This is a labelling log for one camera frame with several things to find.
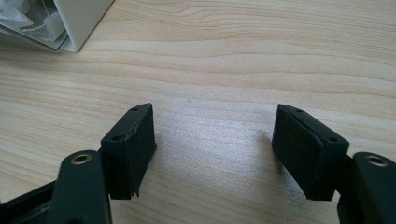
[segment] light wood grain surface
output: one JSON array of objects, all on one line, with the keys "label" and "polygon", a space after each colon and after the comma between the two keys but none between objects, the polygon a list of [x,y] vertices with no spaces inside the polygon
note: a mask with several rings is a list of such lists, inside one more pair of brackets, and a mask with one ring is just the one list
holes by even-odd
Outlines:
[{"label": "light wood grain surface", "polygon": [[116,0],[79,53],[0,35],[0,199],[54,180],[126,110],[158,149],[121,223],[338,223],[272,148],[276,105],[396,161],[396,2]]}]

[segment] black clamp jaw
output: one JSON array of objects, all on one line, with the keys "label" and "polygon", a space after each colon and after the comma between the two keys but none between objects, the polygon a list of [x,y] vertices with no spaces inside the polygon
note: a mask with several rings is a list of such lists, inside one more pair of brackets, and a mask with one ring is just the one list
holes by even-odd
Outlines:
[{"label": "black clamp jaw", "polygon": [[102,139],[99,151],[66,157],[56,181],[2,204],[0,223],[112,223],[107,195],[138,196],[156,147],[152,105],[136,106]]},{"label": "black clamp jaw", "polygon": [[341,194],[341,224],[396,223],[395,162],[369,152],[348,157],[346,139],[289,105],[277,107],[272,146],[307,199]]}]

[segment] white cardboard box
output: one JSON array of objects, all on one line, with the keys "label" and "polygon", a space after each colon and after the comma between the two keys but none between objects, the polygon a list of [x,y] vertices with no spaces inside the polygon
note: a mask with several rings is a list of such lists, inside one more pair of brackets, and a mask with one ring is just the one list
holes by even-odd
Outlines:
[{"label": "white cardboard box", "polygon": [[60,49],[78,52],[114,0],[54,0],[69,38]]}]

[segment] round hole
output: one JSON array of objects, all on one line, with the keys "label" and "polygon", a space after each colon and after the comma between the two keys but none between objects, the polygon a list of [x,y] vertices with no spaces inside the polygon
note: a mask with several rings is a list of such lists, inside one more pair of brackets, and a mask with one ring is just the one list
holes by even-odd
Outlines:
[{"label": "round hole", "polygon": [[122,138],[122,136],[114,136],[111,140],[118,142],[121,140],[121,138]]},{"label": "round hole", "polygon": [[329,137],[327,138],[330,142],[338,142],[338,140],[336,138],[333,137]]},{"label": "round hole", "polygon": [[73,164],[75,164],[75,165],[79,165],[79,164],[82,164],[82,163],[85,163],[85,162],[87,162],[87,161],[89,161],[90,159],[91,159],[91,155],[90,154],[81,154],[81,155],[77,155],[77,156],[75,156],[72,160],[71,160],[71,162],[73,163]]},{"label": "round hole", "polygon": [[376,166],[388,166],[388,163],[377,156],[366,156],[365,157],[368,162],[372,165]]}]

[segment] black plastic part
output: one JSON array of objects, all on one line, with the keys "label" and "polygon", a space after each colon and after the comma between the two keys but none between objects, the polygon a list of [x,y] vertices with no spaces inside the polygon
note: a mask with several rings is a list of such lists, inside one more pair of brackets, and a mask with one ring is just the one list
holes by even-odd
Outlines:
[{"label": "black plastic part", "polygon": [[1,204],[0,223],[45,223],[54,186],[55,181]]},{"label": "black plastic part", "polygon": [[101,141],[111,199],[139,196],[140,184],[156,144],[152,105],[136,106],[120,119]]},{"label": "black plastic part", "polygon": [[330,201],[349,143],[303,110],[278,105],[273,151],[310,200]]},{"label": "black plastic part", "polygon": [[341,194],[337,204],[338,217],[341,224],[364,223],[364,215],[352,182],[354,161],[346,157],[337,172],[335,189]]},{"label": "black plastic part", "polygon": [[353,156],[352,182],[367,224],[396,223],[396,163],[374,153]]},{"label": "black plastic part", "polygon": [[111,223],[102,162],[96,151],[84,150],[64,159],[47,223]]}]

